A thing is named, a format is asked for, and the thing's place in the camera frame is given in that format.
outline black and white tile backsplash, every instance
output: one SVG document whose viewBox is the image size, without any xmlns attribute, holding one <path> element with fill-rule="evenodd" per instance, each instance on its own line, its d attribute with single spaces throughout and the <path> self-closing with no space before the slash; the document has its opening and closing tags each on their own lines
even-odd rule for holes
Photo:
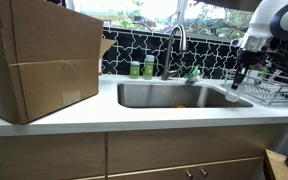
<svg viewBox="0 0 288 180">
<path fill-rule="evenodd" d="M 132 31 L 117 28 L 104 28 L 103 38 L 114 39 L 117 42 L 103 56 L 104 74 L 128 75 L 130 62 L 141 63 L 141 75 L 144 71 L 146 54 L 155 56 L 154 75 L 161 76 L 166 58 L 168 43 L 166 34 Z M 273 40 L 270 48 L 288 56 L 288 41 Z M 180 76 L 193 70 L 198 65 L 205 78 L 224 78 L 225 68 L 234 68 L 239 48 L 230 46 L 227 42 L 205 40 L 188 37 L 188 51 L 179 52 L 179 39 L 173 41 L 170 69 L 176 70 L 181 64 Z"/>
</svg>

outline window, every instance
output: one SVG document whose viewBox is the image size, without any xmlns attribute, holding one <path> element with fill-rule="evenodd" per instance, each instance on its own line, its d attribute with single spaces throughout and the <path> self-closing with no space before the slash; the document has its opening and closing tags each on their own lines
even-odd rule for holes
<svg viewBox="0 0 288 180">
<path fill-rule="evenodd" d="M 208 38 L 243 37 L 253 14 L 197 0 L 66 1 L 68 8 L 101 19 L 104 26 L 169 33 L 180 23 L 190 36 Z"/>
</svg>

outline cabinet door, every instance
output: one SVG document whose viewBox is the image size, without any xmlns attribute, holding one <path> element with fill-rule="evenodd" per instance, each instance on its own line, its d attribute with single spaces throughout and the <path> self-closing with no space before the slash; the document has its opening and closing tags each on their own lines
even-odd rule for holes
<svg viewBox="0 0 288 180">
<path fill-rule="evenodd" d="M 109 176 L 109 180 L 255 180 L 262 158 L 174 167 Z"/>
<path fill-rule="evenodd" d="M 0 137 L 0 179 L 104 176 L 104 133 Z"/>
<path fill-rule="evenodd" d="M 280 125 L 108 133 L 108 174 L 261 156 Z"/>
</svg>

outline wooden cabinet panel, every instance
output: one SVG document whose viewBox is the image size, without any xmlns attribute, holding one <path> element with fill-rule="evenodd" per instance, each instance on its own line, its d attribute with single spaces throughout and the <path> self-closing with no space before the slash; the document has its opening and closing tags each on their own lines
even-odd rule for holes
<svg viewBox="0 0 288 180">
<path fill-rule="evenodd" d="M 104 176 L 104 133 L 0 137 L 0 179 Z"/>
<path fill-rule="evenodd" d="M 282 125 L 108 133 L 108 174 L 257 157 Z"/>
<path fill-rule="evenodd" d="M 255 180 L 262 158 L 198 164 L 109 176 L 109 180 Z"/>
</svg>

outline kitchen faucet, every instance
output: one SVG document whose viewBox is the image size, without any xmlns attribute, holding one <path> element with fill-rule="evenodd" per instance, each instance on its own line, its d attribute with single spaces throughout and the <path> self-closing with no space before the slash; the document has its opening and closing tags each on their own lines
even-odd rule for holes
<svg viewBox="0 0 288 180">
<path fill-rule="evenodd" d="M 177 24 L 173 27 L 171 35 L 168 39 L 166 59 L 165 59 L 164 70 L 163 70 L 163 75 L 162 75 L 163 81 L 166 81 L 170 76 L 173 76 L 173 75 L 177 74 L 177 72 L 178 72 L 178 70 L 169 71 L 171 46 L 172 46 L 173 38 L 174 38 L 177 31 L 181 32 L 180 52 L 187 51 L 187 37 L 186 37 L 185 29 L 182 25 Z"/>
</svg>

